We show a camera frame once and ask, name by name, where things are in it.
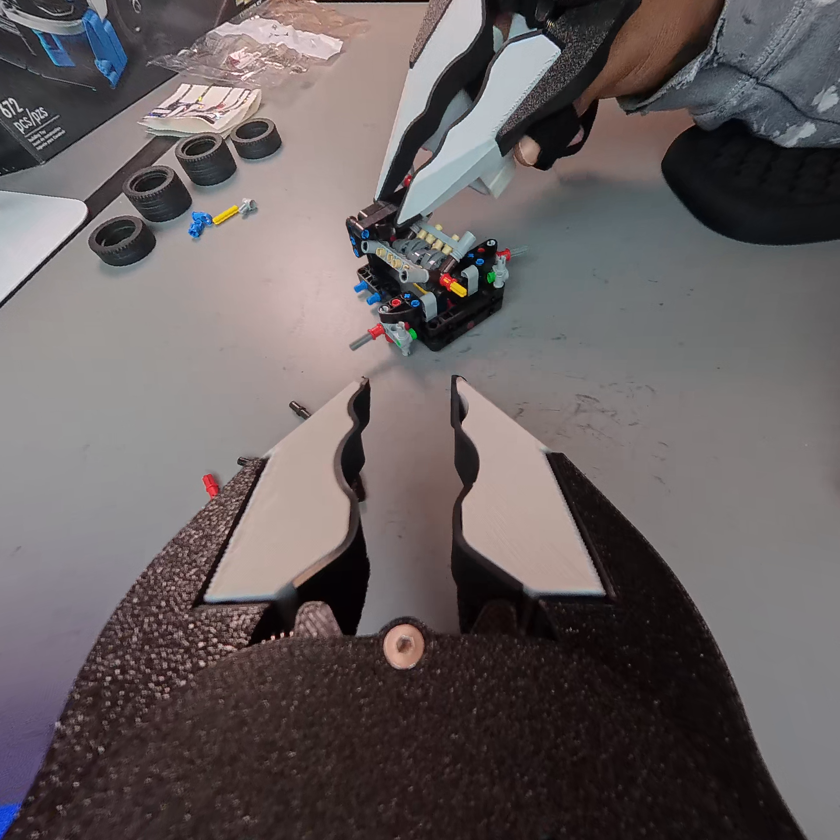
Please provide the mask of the toy car set box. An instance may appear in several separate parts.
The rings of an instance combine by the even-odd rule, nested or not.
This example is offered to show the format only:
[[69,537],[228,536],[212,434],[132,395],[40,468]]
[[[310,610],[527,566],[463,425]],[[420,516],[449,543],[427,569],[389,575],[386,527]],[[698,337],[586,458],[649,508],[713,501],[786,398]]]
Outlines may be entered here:
[[252,1],[2,1],[1,174],[42,165],[174,76]]

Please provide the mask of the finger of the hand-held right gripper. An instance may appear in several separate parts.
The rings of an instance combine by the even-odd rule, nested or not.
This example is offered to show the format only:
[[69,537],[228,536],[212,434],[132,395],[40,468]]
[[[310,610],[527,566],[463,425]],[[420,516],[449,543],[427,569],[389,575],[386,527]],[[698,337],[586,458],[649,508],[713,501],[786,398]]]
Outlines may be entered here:
[[561,54],[558,44],[539,33],[511,39],[502,47],[489,64],[472,108],[449,127],[408,186],[399,224],[432,213],[502,162],[499,132]]
[[389,200],[417,152],[435,152],[470,108],[501,38],[493,34],[500,2],[429,2],[410,55],[374,198]]

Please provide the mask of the sticker sheet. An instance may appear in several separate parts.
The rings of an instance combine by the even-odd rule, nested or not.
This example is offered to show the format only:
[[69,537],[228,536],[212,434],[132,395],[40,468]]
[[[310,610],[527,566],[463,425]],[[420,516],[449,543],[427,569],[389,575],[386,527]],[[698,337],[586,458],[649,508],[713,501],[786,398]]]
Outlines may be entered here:
[[201,133],[228,136],[259,110],[262,90],[181,84],[140,121],[150,134],[183,138]]

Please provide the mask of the toy brick engine assembly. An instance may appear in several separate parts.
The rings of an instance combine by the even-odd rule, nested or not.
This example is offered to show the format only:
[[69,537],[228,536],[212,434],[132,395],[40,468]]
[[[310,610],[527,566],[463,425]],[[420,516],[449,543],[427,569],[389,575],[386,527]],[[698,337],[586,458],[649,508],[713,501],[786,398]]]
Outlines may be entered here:
[[366,260],[353,289],[377,318],[352,351],[381,337],[404,356],[416,342],[440,351],[501,308],[511,259],[528,250],[396,216],[394,204],[375,202],[345,220],[354,255]]

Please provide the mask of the clear plastic bag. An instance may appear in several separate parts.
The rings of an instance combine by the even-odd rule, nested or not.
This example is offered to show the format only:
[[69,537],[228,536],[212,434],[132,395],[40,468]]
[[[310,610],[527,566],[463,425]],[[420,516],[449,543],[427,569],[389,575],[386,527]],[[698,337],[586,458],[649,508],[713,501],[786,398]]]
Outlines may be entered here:
[[252,17],[223,23],[191,47],[148,61],[150,66],[217,80],[245,81],[265,72],[299,74],[340,54],[343,41]]

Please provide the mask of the wide black rubber tire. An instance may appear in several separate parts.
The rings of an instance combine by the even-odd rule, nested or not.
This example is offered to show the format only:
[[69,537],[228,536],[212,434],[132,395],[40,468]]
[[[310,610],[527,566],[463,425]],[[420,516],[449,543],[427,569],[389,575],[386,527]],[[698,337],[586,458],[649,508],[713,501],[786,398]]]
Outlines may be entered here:
[[222,183],[237,169],[224,137],[216,133],[183,138],[175,147],[175,158],[190,180],[199,186]]
[[122,191],[141,216],[151,222],[170,221],[192,205],[181,178],[166,165],[138,170],[126,179]]

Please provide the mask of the narrow black rubber tire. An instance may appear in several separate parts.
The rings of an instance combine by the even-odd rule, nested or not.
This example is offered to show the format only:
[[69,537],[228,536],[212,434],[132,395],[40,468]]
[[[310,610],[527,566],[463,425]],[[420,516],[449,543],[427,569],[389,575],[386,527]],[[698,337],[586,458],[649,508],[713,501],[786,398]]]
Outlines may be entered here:
[[247,161],[265,159],[282,145],[277,126],[270,119],[251,119],[241,123],[231,132],[230,140],[238,156]]
[[113,217],[93,230],[88,239],[91,251],[109,266],[129,266],[148,256],[155,236],[142,218]]

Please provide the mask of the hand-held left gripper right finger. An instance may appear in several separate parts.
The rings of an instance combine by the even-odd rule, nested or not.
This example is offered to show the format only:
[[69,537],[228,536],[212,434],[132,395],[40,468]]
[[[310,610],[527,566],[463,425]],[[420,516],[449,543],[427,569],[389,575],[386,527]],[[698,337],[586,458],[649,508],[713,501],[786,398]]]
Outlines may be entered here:
[[455,546],[530,597],[605,597],[549,450],[459,375],[451,415]]

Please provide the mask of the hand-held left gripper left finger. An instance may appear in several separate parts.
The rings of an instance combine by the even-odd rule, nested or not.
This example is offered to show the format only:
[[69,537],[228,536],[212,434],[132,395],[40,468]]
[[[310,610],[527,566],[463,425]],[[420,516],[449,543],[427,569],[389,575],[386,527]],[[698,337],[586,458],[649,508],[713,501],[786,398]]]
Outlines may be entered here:
[[360,526],[353,484],[371,388],[353,381],[269,453],[205,591],[206,603],[293,603],[347,552]]

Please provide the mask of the group of small toy pins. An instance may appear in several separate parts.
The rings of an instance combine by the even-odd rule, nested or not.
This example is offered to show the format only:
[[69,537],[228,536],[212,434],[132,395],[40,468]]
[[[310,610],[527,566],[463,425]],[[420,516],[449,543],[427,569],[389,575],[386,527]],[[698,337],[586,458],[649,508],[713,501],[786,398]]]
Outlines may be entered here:
[[[297,401],[290,401],[289,408],[302,420],[309,419],[309,417],[312,415],[304,405],[300,404]],[[255,459],[258,458],[253,458],[250,456],[241,456],[238,458],[237,463],[239,466],[247,466],[248,463]],[[219,495],[220,487],[213,474],[205,474],[203,476],[203,484],[207,495],[211,499],[214,499]]]

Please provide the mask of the person's right hand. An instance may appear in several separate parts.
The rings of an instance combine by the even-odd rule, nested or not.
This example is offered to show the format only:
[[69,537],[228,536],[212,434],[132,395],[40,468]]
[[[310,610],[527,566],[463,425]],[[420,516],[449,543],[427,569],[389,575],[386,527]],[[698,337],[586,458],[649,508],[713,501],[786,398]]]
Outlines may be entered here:
[[615,36],[605,65],[574,101],[645,98],[707,47],[722,1],[643,1]]

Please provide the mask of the grey desk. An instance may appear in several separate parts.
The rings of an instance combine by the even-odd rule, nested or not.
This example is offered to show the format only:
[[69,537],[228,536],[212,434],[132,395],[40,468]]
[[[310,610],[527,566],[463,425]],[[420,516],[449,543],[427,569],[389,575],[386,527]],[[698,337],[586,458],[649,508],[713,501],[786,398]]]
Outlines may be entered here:
[[116,201],[2,307],[2,803],[21,800],[102,625],[228,480],[360,375],[371,633],[458,628],[449,383],[463,375],[627,516],[698,605],[810,838],[838,838],[838,243],[745,245],[687,213],[660,161],[690,121],[604,102],[589,143],[447,231],[526,245],[503,309],[439,353],[382,341],[344,219],[368,204],[420,5],[367,20],[334,65],[264,95],[283,139],[195,190],[252,218],[181,218],[126,269],[90,252]]

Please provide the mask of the person's right forearm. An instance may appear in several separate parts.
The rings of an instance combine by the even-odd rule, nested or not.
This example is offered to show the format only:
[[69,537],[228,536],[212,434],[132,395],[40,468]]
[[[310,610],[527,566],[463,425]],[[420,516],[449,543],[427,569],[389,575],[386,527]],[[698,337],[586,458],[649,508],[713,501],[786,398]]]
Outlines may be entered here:
[[626,113],[686,109],[784,148],[838,149],[839,2],[728,1],[705,51]]

